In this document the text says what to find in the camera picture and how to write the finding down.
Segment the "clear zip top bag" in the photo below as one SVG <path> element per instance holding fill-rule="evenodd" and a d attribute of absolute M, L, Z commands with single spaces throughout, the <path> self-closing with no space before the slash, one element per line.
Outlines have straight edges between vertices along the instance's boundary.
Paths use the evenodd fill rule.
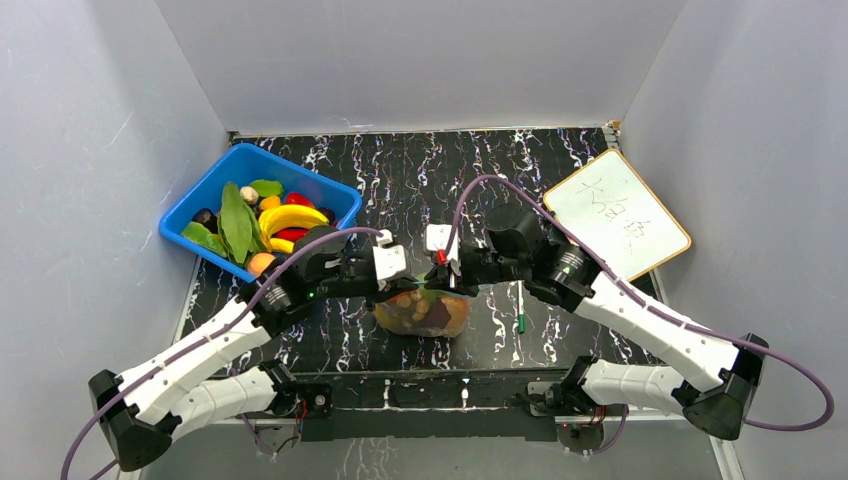
<path fill-rule="evenodd" d="M 470 298 L 424 287 L 374 305 L 377 323 L 401 336 L 456 338 L 470 316 Z"/>

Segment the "orange papaya slice toy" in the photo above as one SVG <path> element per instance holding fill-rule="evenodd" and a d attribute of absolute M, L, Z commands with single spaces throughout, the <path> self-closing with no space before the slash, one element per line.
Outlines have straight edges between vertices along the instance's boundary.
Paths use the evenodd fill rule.
<path fill-rule="evenodd" d="M 440 296 L 430 305 L 420 326 L 425 336 L 455 338 L 465 330 L 469 311 L 466 298 Z"/>

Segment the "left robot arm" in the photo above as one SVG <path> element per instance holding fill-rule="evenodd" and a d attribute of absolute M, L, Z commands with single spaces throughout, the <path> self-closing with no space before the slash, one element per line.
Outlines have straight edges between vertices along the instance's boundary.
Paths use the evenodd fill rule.
<path fill-rule="evenodd" d="M 136 367 L 102 370 L 88 381 L 100 427 L 124 472 L 142 469 L 178 439 L 219 420 L 294 411 L 299 391 L 279 366 L 224 380 L 213 374 L 270 342 L 331 298 L 383 301 L 413 289 L 406 249 L 387 230 L 321 227 L 191 334 Z"/>

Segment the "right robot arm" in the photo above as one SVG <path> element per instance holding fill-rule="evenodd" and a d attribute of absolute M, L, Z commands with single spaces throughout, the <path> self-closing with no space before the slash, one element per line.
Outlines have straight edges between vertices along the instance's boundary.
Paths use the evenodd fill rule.
<path fill-rule="evenodd" d="M 534 414 L 628 404 L 681 415 L 722 440 L 739 438 L 760 383 L 764 340 L 749 334 L 736 345 L 699 332 L 694 322 L 669 321 L 670 309 L 605 272 L 587 249 L 528 208 L 501 204 L 486 219 L 483 247 L 460 241 L 448 224 L 426 227 L 428 288 L 474 296 L 482 285 L 520 281 L 534 298 L 622 334 L 662 362 L 580 357 L 560 383 L 522 393 Z"/>

